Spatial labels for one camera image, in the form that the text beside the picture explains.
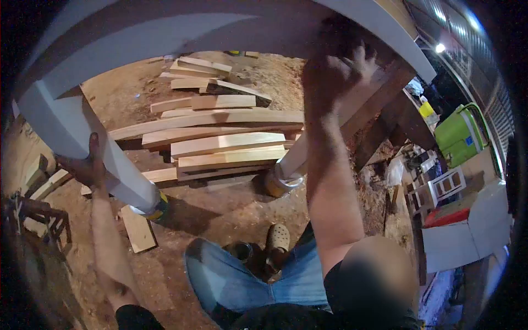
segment person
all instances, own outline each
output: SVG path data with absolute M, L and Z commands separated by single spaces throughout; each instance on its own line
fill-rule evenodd
M 319 55 L 304 67 L 302 83 L 308 142 L 307 204 L 310 223 L 291 251 L 278 226 L 272 258 L 281 268 L 273 284 L 255 277 L 231 253 L 205 239 L 184 254 L 187 277 L 202 309 L 221 329 L 416 329 L 411 304 L 417 277 L 409 257 L 384 237 L 365 237 L 338 109 L 357 84 L 368 84 L 374 60 L 364 48 L 352 70 Z M 120 329 L 161 329 L 144 308 L 112 218 L 97 134 L 87 161 L 59 162 L 92 189 L 92 234 L 99 283 Z

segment stack of wood planks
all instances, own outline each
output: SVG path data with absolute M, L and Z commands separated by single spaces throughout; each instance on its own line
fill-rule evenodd
M 160 120 L 109 132 L 117 140 L 141 139 L 143 149 L 170 154 L 173 167 L 144 172 L 154 183 L 186 181 L 268 169 L 287 153 L 304 125 L 302 111 L 274 111 L 271 98 L 257 90 L 222 81 L 231 67 L 178 58 L 162 74 L 173 89 L 201 94 L 150 106 Z M 89 194 L 83 187 L 82 194 Z

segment black shirt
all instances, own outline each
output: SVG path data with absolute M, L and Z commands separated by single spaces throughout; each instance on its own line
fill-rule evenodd
M 326 275 L 324 286 L 331 313 L 309 306 L 274 304 L 247 311 L 231 329 L 420 329 L 409 306 L 390 294 L 368 261 L 338 263 Z M 163 329 L 139 306 L 119 308 L 116 319 L 119 329 Z

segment corrugated metal wall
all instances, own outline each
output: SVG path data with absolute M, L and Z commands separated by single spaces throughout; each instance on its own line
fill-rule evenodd
M 508 137 L 514 132 L 510 98 L 478 20 L 457 0 L 406 0 L 406 4 L 422 37 L 446 46 L 442 56 L 483 111 L 504 165 Z

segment hand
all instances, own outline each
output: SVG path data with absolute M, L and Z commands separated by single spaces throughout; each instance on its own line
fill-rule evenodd
M 303 69 L 305 117 L 310 122 L 335 113 L 339 99 L 357 84 L 369 84 L 378 66 L 375 56 L 365 58 L 362 43 L 354 50 L 353 69 L 335 56 L 318 55 Z
M 99 146 L 99 135 L 90 134 L 89 141 L 90 153 L 85 159 L 73 159 L 56 155 L 57 162 L 64 169 L 73 175 L 80 183 L 92 187 L 100 188 L 105 184 L 105 164 L 102 161 L 102 151 Z

